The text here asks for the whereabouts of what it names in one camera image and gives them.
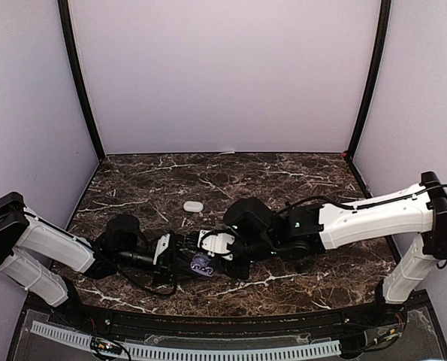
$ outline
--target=white wall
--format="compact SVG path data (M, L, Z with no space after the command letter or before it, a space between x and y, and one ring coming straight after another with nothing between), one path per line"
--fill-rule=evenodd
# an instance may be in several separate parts
M447 183L447 0L393 1L356 164L375 196L417 183L427 170ZM447 340L447 268L424 287Z
M76 0L107 153L348 145L379 0Z
M56 1L0 0L0 196L65 226L97 165ZM0 275L0 360L26 294Z

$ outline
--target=dark marble tabletop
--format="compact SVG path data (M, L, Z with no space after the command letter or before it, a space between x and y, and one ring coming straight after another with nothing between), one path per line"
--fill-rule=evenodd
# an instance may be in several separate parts
M339 154L165 154L109 156L101 164L70 232L94 240L117 214L139 218L148 238L172 229L185 234L222 226L238 198L256 196L272 209L324 194L338 201L363 198ZM185 201L204 203L199 214ZM170 298L149 296L119 275L95 281L56 263L88 305L154 314L225 317L321 311L373 300L380 280L395 266L385 239L361 241L300 261L255 264L242 282L225 275L185 281ZM141 282L151 277L131 271ZM169 291L171 286L159 287Z

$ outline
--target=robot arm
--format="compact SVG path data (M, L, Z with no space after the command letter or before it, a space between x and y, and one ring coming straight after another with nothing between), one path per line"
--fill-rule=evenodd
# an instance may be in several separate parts
M369 238L417 232L396 269L384 280L386 304L404 303L440 260L447 259L447 194L433 172L421 183L372 199L288 210L286 217L259 200L241 199L224 217L227 234L200 237L200 246L225 255L230 276L248 275L250 262L280 256L299 259Z
M410 250L378 292L386 304L405 302L433 266L447 259L447 194L432 172L424 173L420 184L398 193L343 205L331 202L291 208L284 217L258 199L240 199L223 221L231 232L201 231L195 241L209 257L221 259L227 275L240 279L249 277L251 262L273 256L300 259L368 238L417 232ZM0 199L0 272L54 307L68 300L71 284L45 269L25 249L92 278L115 273L101 264L98 255L103 253L116 261L152 269L154 282L164 283L174 280L176 272L192 272L187 256L175 256L177 237L164 235L154 250L138 253L137 239L147 241L137 219L122 215L111 220L90 245L41 219L24 205L20 194ZM205 274L200 269L196 273L209 276L213 272Z

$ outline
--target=purple object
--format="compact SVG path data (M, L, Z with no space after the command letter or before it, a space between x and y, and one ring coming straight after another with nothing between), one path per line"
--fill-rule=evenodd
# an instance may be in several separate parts
M212 277L213 276L212 261L213 259L209 258L209 256L207 256L206 254L197 253L193 256L193 260L192 263L190 264L190 267L192 268L193 272L196 272L199 275Z

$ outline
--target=black cable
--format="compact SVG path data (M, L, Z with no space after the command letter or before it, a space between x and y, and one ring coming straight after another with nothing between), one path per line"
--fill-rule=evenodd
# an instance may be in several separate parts
M307 202L316 201L316 200L326 201L327 203L330 203L330 204L334 205L335 207L346 209L347 211L353 211L353 209L354 209L353 207L351 207L349 205L343 205L339 202L336 202L327 196L310 196L310 197L306 197L304 199L300 199L299 201L296 201L295 203L292 203L292 204L286 206L285 208L277 211L276 214L285 213L286 211L289 211L292 208L297 207L298 205L301 205L302 203L307 203Z
M344 352L344 353L377 352L377 351L381 351L381 350L385 350L385 349L389 348L390 346L395 344L395 342L397 342L399 339L400 339L400 336L395 334L395 336L391 340L389 340L389 341L382 341L382 342L389 342L386 346L383 346L383 347L372 348L372 347L378 345L381 342L381 341L378 341L378 342L373 342L371 344L367 344L367 345L365 345L365 346L363 346L361 348L358 348L356 350L341 350L341 351Z
M440 265L439 263L436 264L436 267L438 269L444 269L447 266L447 259L444 261L443 265Z
M140 284L140 282L136 281L132 276L130 276L129 274L127 274L125 271L123 271L119 265L117 265L115 262L113 262L111 259L108 259L102 252L101 250L99 250L98 247L95 247L95 249L93 249L91 246L89 246L88 244L86 244L85 242L81 241L78 237L74 237L72 234L66 232L63 229L60 229L57 226L54 226L53 224L47 222L46 220L36 216L35 214L29 213L29 212L24 212L25 215L38 219L40 222L42 222L43 224L46 224L47 226L56 229L57 231L63 233L64 235L68 236L69 238L74 239L77 243L81 244L82 246L84 246L86 249L91 250L101 261L103 261L104 263L106 263L107 265L109 265L112 269L114 269L116 272L118 272L120 275L122 275L124 278L126 278L126 280L128 280L131 284L133 284L134 286L136 286L137 288L151 294L154 296L162 296L162 297L169 297L174 295L177 292L177 288L178 288L178 279L177 279L177 275L176 273L174 274L174 285L173 285L173 289L171 292L169 293L161 293L158 291L154 291L152 289L150 289L149 287L146 287L142 284ZM172 232L169 232L171 234L171 238L174 238L174 234ZM172 251L173 251L173 264L174 264L174 269L177 269L177 243L174 241L173 242L173 247L172 247Z
M387 345L383 346L383 347L379 347L379 348L367 348L366 350L364 350L364 352L377 352L377 351L382 351L382 350L386 350L387 348L389 348L390 346L394 345L395 342L397 342L400 339L399 336L395 336L393 339L391 339Z
M65 322L68 326L70 326L72 329L76 329L77 331L79 331L79 332L81 332L81 333L86 333L86 334L92 336L92 338L94 338L94 337L98 337L98 338L101 338L101 339L103 339L103 340L106 340L106 341L109 341L109 342L114 343L116 346L120 347L120 348L123 350L123 352L126 353L126 356L128 356L128 361L131 361L131 354L130 354L130 352L126 349L126 347L124 347L124 346L123 346L121 343L119 343L118 341L115 341L115 340L113 340L113 339L111 339L111 338L107 338L107 337L105 337L105 336L98 335L98 333L96 333L96 331L94 331L94 332L87 332L87 331L83 331L82 329L78 329L77 327L75 327L74 325L72 325L68 320L66 320L66 317L65 317L65 316L63 316L63 315L60 314L59 312L55 311L54 309L52 309L51 311L52 311L56 316L58 316L60 320L62 320L62 321Z
M415 193L412 193L412 194L406 194L405 196L395 197L395 198L392 198L392 199L386 199L386 200L383 200L383 201L380 201L380 202L367 203L365 205L358 205L356 207L352 207L350 205L344 205L342 203L336 202L333 199L328 198L327 196L310 196L308 198L296 201L295 203L292 203L291 205L281 209L280 211L277 211L277 214L285 213L286 211L289 211L290 209L292 209L292 208L294 208L294 207L296 207L298 205L301 205L302 203L314 201L314 200L317 200L317 199L324 200L324 201L334 205L335 207L342 208L342 209L345 209L347 211L359 211L359 210L362 210L362 209L373 208L373 207L376 207L378 205L387 205L388 203L403 201L405 199L412 198L413 196L420 196L422 193L426 193L426 192L429 192L431 190L438 190L440 188L447 188L447 184L438 184L436 186L432 186L432 187L425 188L423 190L419 190L418 192L415 192Z

